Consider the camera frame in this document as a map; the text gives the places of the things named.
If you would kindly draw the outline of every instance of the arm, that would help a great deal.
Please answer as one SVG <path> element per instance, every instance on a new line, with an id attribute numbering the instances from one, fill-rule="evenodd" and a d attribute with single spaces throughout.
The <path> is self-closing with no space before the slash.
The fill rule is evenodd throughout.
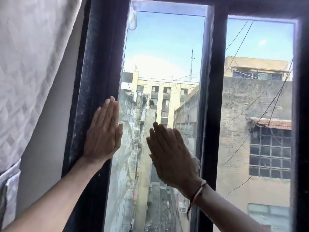
<path id="1" fill-rule="evenodd" d="M 106 100 L 87 132 L 84 155 L 71 171 L 47 191 L 4 232 L 62 232 L 81 193 L 93 175 L 120 147 L 119 104 Z"/>
<path id="2" fill-rule="evenodd" d="M 177 188 L 186 198 L 192 199 L 203 180 L 198 175 L 198 169 L 179 131 L 166 130 L 164 126 L 154 123 L 154 130 L 150 130 L 147 143 L 159 178 L 165 184 Z M 207 184 L 196 198 L 195 204 L 221 232 L 267 231 Z"/>

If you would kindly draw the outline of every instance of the white curtain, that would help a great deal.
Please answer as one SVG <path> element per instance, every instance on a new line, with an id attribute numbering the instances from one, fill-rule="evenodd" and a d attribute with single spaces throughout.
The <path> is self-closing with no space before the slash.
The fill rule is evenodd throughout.
<path id="1" fill-rule="evenodd" d="M 10 182 L 18 184 L 10 179 L 13 173 L 15 179 L 19 176 L 16 166 L 43 109 L 81 2 L 0 0 L 0 199 L 11 192 Z M 0 229 L 12 218 L 0 215 Z"/>

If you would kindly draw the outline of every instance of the hand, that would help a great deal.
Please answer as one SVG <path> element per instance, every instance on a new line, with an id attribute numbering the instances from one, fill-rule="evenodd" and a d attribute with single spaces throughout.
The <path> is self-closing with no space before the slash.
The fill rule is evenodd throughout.
<path id="1" fill-rule="evenodd" d="M 167 185 L 178 189 L 183 196 L 192 199 L 199 190 L 202 179 L 196 165 L 177 129 L 166 129 L 153 124 L 147 143 L 158 177 Z"/>
<path id="2" fill-rule="evenodd" d="M 83 157 L 99 168 L 120 148 L 123 124 L 118 125 L 119 103 L 114 97 L 99 107 L 87 131 Z"/>

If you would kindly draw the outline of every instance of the roof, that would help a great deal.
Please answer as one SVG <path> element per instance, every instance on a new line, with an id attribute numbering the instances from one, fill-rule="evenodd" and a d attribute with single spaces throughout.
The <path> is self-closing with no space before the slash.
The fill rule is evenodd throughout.
<path id="1" fill-rule="evenodd" d="M 269 127 L 269 128 L 275 128 L 275 129 L 292 130 L 292 122 L 290 120 L 271 119 L 269 122 L 269 119 L 265 119 L 265 118 L 249 117 L 249 119 L 253 121 L 259 127 Z"/>

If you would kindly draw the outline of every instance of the sky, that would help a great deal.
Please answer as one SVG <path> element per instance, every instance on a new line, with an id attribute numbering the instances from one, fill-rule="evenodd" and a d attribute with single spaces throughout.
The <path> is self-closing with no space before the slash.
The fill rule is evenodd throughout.
<path id="1" fill-rule="evenodd" d="M 189 78 L 193 49 L 192 81 L 198 82 L 204 21 L 202 16 L 138 11 L 136 29 L 127 32 L 124 68 L 133 71 L 136 64 L 141 77 Z M 228 19 L 226 47 L 243 29 L 226 50 L 226 56 L 235 56 L 251 23 Z M 254 21 L 236 56 L 290 61 L 293 27 L 291 23 Z"/>

